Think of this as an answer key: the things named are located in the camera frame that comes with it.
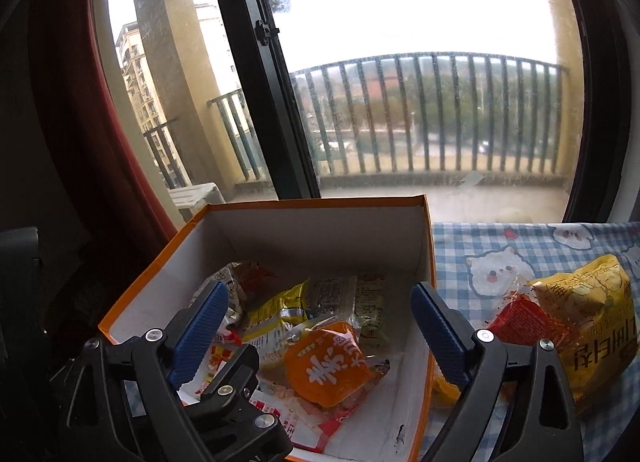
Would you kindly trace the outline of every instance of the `gingham pattern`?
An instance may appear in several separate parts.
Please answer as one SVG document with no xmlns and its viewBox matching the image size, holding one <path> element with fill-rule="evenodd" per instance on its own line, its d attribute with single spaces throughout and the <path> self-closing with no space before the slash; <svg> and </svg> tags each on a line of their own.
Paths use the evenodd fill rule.
<svg viewBox="0 0 640 462">
<path fill-rule="evenodd" d="M 557 226 L 571 229 L 570 227 L 575 225 Z M 573 249 L 562 245 L 553 238 L 554 228 L 544 224 L 435 223 L 433 238 L 438 293 L 452 309 L 462 312 L 475 328 L 482 328 L 494 317 L 496 300 L 478 296 L 471 289 L 470 272 L 465 257 L 479 256 L 488 251 L 499 251 L 513 246 L 531 265 L 536 277 L 546 277 L 558 272 L 571 272 L 601 255 L 612 253 L 618 257 L 629 275 L 638 312 L 640 280 L 634 276 L 629 261 L 621 253 L 633 245 L 640 245 L 640 223 L 582 226 L 593 236 L 589 249 Z M 600 462 L 606 456 L 640 405 L 639 355 L 636 355 L 634 361 L 606 394 L 580 416 L 585 462 Z M 474 462 L 488 460 L 505 412 L 505 405 L 498 401 Z M 431 445 L 446 418 L 447 412 L 431 409 L 430 421 L 422 442 L 422 453 Z"/>
</svg>

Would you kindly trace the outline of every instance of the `window latch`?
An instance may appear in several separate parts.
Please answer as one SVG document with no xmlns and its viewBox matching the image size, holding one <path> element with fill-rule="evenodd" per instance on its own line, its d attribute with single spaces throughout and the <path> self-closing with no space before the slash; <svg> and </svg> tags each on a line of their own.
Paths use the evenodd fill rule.
<svg viewBox="0 0 640 462">
<path fill-rule="evenodd" d="M 268 46 L 269 39 L 274 38 L 279 32 L 278 28 L 272 28 L 263 20 L 255 21 L 255 37 L 264 46 Z"/>
</svg>

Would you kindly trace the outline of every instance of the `glass pane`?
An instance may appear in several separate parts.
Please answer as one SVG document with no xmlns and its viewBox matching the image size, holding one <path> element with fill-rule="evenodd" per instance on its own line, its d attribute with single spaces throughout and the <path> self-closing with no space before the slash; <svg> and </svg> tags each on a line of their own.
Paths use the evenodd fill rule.
<svg viewBox="0 0 640 462">
<path fill-rule="evenodd" d="M 94 0 L 94 12 L 105 73 L 119 78 L 110 82 L 118 115 L 135 118 L 144 141 L 130 137 L 132 147 L 151 158 L 180 212 L 190 216 L 202 194 L 276 198 L 217 0 Z M 101 42 L 100 30 L 109 33 Z"/>
<path fill-rule="evenodd" d="M 270 0 L 323 197 L 560 221 L 582 129 L 570 0 Z"/>
</svg>

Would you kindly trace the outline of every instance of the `beige column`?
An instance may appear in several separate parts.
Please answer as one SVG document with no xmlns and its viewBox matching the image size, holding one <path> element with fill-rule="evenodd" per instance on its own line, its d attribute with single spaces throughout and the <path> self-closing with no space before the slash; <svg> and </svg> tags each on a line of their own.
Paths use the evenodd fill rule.
<svg viewBox="0 0 640 462">
<path fill-rule="evenodd" d="M 158 167 L 155 165 L 153 157 L 145 138 L 142 136 L 140 125 L 136 120 L 136 114 L 129 101 L 127 89 L 122 79 L 120 65 L 116 55 L 116 49 L 111 34 L 111 21 L 109 18 L 108 0 L 92 0 L 94 11 L 95 34 L 100 51 L 102 70 L 107 80 L 111 99 L 116 107 L 116 114 L 122 126 L 122 130 L 127 136 L 129 145 L 140 163 L 142 171 L 151 185 L 151 188 L 158 197 L 158 200 L 168 213 L 171 221 L 180 229 L 184 226 L 184 218 L 180 215 L 178 208 L 172 202 L 167 191 Z"/>
<path fill-rule="evenodd" d="M 178 153 L 193 184 L 215 182 L 232 198 L 242 177 L 193 0 L 134 0 L 142 45 Z"/>
<path fill-rule="evenodd" d="M 556 34 L 557 63 L 565 69 L 562 73 L 562 119 L 556 173 L 572 182 L 580 150 L 584 114 L 582 45 L 572 0 L 548 2 Z"/>
</svg>

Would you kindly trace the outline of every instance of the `cardboard box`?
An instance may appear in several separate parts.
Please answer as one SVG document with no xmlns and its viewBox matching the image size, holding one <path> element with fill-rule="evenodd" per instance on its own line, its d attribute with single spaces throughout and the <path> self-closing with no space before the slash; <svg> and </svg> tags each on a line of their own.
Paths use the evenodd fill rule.
<svg viewBox="0 0 640 462">
<path fill-rule="evenodd" d="M 164 328 L 206 277 L 228 262 L 242 260 L 260 262 L 275 273 L 280 290 L 308 277 L 388 274 L 389 373 L 330 438 L 324 454 L 296 448 L 289 459 L 413 461 L 428 415 L 434 365 L 409 306 L 412 286 L 435 280 L 426 199 L 208 205 L 127 289 L 99 328 L 114 343 Z M 182 386 L 181 397 L 199 387 L 201 372 L 193 384 Z"/>
</svg>

